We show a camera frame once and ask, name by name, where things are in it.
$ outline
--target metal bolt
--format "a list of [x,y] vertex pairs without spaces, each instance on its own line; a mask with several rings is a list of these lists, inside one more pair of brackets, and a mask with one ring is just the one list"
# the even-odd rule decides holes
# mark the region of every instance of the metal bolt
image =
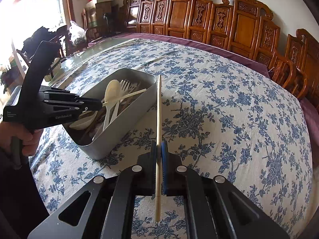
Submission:
[[140,165],[134,165],[132,167],[133,172],[140,172],[142,170],[142,167]]
[[104,180],[104,179],[103,179],[102,176],[96,176],[96,177],[94,177],[94,179],[93,179],[94,183],[97,183],[97,184],[102,183],[103,180]]
[[178,167],[176,168],[176,170],[177,170],[178,172],[186,172],[186,171],[187,171],[187,167],[184,166],[184,165],[180,165],[180,166],[178,166]]
[[223,176],[218,175],[218,176],[215,177],[215,182],[224,183],[225,182],[225,178]]

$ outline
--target hand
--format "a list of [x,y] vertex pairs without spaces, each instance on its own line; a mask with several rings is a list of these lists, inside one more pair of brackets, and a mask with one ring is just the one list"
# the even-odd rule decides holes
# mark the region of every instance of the hand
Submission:
[[10,152],[11,138],[17,137],[23,141],[22,154],[24,156],[34,156],[43,129],[35,130],[31,134],[22,124],[11,122],[0,122],[0,147],[7,152]]

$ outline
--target gray container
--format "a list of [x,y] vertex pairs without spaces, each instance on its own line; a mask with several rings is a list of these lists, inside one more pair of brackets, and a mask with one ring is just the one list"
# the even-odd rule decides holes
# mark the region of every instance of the gray container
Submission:
[[125,79],[130,82],[141,82],[139,89],[147,90],[141,93],[135,101],[121,112],[94,141],[87,136],[81,143],[79,143],[79,140],[85,130],[73,130],[69,128],[69,123],[63,124],[65,130],[79,148],[95,160],[99,160],[107,156],[107,154],[121,141],[122,137],[124,137],[125,134],[134,127],[138,120],[156,102],[156,77],[148,73],[127,68],[119,69],[110,74],[83,94],[83,97],[102,100],[105,95],[106,87],[111,80],[118,80],[120,82]]

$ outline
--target white plastic bag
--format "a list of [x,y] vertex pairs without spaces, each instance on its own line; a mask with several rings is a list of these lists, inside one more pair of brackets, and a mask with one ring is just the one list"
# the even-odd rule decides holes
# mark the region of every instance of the white plastic bag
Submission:
[[69,29],[71,35],[71,43],[73,46],[77,46],[81,41],[86,41],[84,29],[79,27],[74,21],[70,21],[71,27]]

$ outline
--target tablecloth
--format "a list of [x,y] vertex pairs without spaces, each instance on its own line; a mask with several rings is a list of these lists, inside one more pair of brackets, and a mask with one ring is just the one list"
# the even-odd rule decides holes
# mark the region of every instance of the tablecloth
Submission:
[[[312,183],[308,130],[298,100],[263,75],[196,48],[132,39],[100,52],[54,84],[84,94],[120,68],[162,75],[162,136],[199,175],[225,176],[291,237],[305,225]],[[47,128],[30,166],[49,212],[95,175],[111,177],[150,151],[152,107],[102,160],[88,157],[64,128]],[[132,238],[187,238],[182,197],[137,196]]]

